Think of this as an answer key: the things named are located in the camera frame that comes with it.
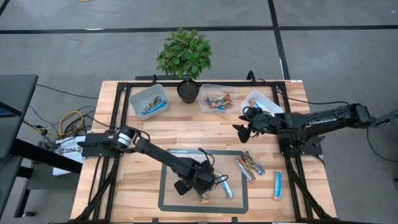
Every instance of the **gray floor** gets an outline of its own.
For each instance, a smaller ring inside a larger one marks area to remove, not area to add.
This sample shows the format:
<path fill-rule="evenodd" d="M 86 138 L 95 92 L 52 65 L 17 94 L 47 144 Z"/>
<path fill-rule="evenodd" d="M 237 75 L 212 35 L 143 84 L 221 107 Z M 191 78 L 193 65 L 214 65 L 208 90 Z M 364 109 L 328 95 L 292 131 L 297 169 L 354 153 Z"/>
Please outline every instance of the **gray floor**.
<path fill-rule="evenodd" d="M 396 1 L 277 0 L 281 26 L 398 24 Z M 267 1 L 10 0 L 0 29 L 92 29 L 172 26 L 269 26 Z M 205 32 L 213 46 L 213 68 L 201 79 L 257 77 L 281 79 L 272 31 Z M 167 33 L 0 35 L 0 74 L 36 73 L 39 83 L 97 96 L 102 80 L 133 80 L 155 70 L 156 51 Z M 304 81 L 311 101 L 345 100 L 369 107 L 374 116 L 398 108 L 398 30 L 284 31 L 291 79 Z M 95 100 L 38 88 L 31 105 L 45 119 Z M 312 110 L 329 106 L 311 106 Z M 28 111 L 26 119 L 43 124 Z M 398 159 L 398 139 L 389 127 L 370 130 L 383 156 Z M 36 143 L 40 135 L 22 127 L 19 137 Z M 343 220 L 396 223 L 398 166 L 376 157 L 364 130 L 343 129 L 323 142 L 326 171 L 338 216 Z M 12 195 L 23 185 L 17 179 Z M 64 222 L 76 188 L 34 191 L 27 208 L 32 218 L 12 218 L 10 200 L 0 223 Z"/>

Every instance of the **black plant pot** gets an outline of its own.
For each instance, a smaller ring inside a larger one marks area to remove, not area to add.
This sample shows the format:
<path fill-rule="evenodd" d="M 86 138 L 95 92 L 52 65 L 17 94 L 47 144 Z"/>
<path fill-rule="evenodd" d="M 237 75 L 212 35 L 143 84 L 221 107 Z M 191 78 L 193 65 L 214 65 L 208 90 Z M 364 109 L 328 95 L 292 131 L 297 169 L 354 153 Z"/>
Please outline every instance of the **black plant pot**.
<path fill-rule="evenodd" d="M 195 102 L 199 94 L 199 85 L 193 80 L 184 80 L 177 87 L 177 93 L 187 104 Z"/>

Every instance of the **computer monitor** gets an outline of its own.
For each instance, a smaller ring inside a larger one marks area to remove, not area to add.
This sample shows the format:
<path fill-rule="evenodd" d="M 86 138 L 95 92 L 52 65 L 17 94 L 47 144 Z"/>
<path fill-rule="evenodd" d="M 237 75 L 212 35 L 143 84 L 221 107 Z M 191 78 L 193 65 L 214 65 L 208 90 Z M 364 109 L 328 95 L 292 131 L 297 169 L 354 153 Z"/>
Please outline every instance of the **computer monitor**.
<path fill-rule="evenodd" d="M 11 118 L 15 116 L 21 116 L 21 114 L 22 113 L 19 110 L 0 102 L 0 118 Z"/>

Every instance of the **wooden table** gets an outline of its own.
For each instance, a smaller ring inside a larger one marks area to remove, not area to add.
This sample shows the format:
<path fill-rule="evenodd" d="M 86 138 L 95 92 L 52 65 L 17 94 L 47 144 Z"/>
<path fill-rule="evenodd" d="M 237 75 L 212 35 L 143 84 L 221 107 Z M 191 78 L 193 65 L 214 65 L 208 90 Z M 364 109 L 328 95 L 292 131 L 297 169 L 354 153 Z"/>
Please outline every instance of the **wooden table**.
<path fill-rule="evenodd" d="M 307 100 L 302 82 L 285 81 L 285 83 L 289 97 Z M 117 81 L 105 81 L 102 84 L 95 112 L 95 119 L 102 123 L 110 123 L 117 84 Z M 145 88 L 133 87 L 131 94 L 138 93 Z M 265 134 L 242 144 L 236 130 L 232 127 L 232 124 L 245 124 L 238 118 L 241 114 L 240 103 L 243 99 L 253 90 L 258 90 L 269 99 L 273 99 L 271 88 L 267 86 L 245 86 L 236 87 L 236 89 L 239 105 L 232 114 L 220 115 L 202 113 L 198 101 L 187 105 L 178 97 L 175 87 L 165 87 L 170 98 L 168 111 L 147 121 L 140 121 L 135 117 L 132 108 L 129 106 L 126 124 L 148 132 L 151 142 L 162 149 L 196 149 L 202 147 L 204 149 L 250 151 L 263 164 L 266 174 L 257 178 L 255 183 L 248 183 L 249 210 L 245 214 L 160 211 L 157 202 L 162 164 L 146 155 L 136 153 L 125 154 L 120 160 L 111 215 L 112 222 L 151 222 L 153 218 L 159 218 L 160 222 L 230 222 L 231 217 L 237 217 L 240 222 L 295 220 L 285 161 L 279 153 L 277 137 Z M 118 114 L 121 114 L 122 111 L 123 94 L 124 92 L 121 96 Z M 283 105 L 282 97 L 279 97 L 279 100 Z M 289 103 L 292 111 L 309 112 L 306 103 L 292 100 Z M 120 122 L 120 116 L 118 116 L 116 123 L 118 124 L 118 122 Z M 107 127 L 93 122 L 92 130 L 94 133 L 103 133 L 106 129 Z M 336 212 L 323 164 L 313 156 L 302 156 L 302 160 L 309 191 L 325 211 L 335 217 Z M 77 217 L 87 206 L 96 161 L 97 158 L 95 157 L 84 161 L 71 218 Z M 282 201 L 274 200 L 275 170 L 282 170 L 283 172 Z M 101 166 L 98 169 L 94 192 L 97 190 L 100 172 Z M 305 207 L 302 194 L 299 189 L 297 189 L 297 192 L 301 214 L 304 217 Z M 108 193 L 105 192 L 100 218 L 104 217 L 107 198 Z"/>

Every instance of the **plastic bin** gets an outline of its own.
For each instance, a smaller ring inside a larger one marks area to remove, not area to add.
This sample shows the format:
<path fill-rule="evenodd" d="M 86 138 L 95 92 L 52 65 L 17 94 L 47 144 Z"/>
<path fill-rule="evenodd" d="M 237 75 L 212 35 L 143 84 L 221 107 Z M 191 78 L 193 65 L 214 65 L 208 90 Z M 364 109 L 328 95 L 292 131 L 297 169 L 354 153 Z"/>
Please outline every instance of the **plastic bin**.
<path fill-rule="evenodd" d="M 242 114 L 244 113 L 243 108 L 245 108 L 246 106 L 250 106 L 249 101 L 251 99 L 254 99 L 262 109 L 269 110 L 272 116 L 275 116 L 274 114 L 276 113 L 284 112 L 280 106 L 276 105 L 273 101 L 268 99 L 262 93 L 257 90 L 253 90 L 241 103 Z"/>
<path fill-rule="evenodd" d="M 142 110 L 156 97 L 159 96 L 162 100 L 166 101 L 166 105 L 164 105 L 161 109 L 154 111 L 150 114 L 141 115 Z M 136 114 L 137 118 L 141 120 L 145 120 L 151 118 L 169 108 L 169 97 L 166 94 L 163 86 L 161 84 L 155 84 L 146 90 L 142 90 L 139 93 L 131 95 L 129 97 L 129 101 L 131 103 L 132 109 Z"/>
<path fill-rule="evenodd" d="M 225 94 L 229 93 L 232 100 L 232 108 L 228 108 L 226 110 L 219 110 L 210 108 L 206 103 L 206 97 L 209 96 L 211 99 L 218 98 L 221 96 L 225 96 Z M 236 106 L 236 90 L 231 86 L 220 86 L 220 85 L 211 85 L 211 84 L 203 84 L 199 90 L 199 106 L 200 109 L 205 113 L 221 113 L 228 114 L 232 113 Z"/>

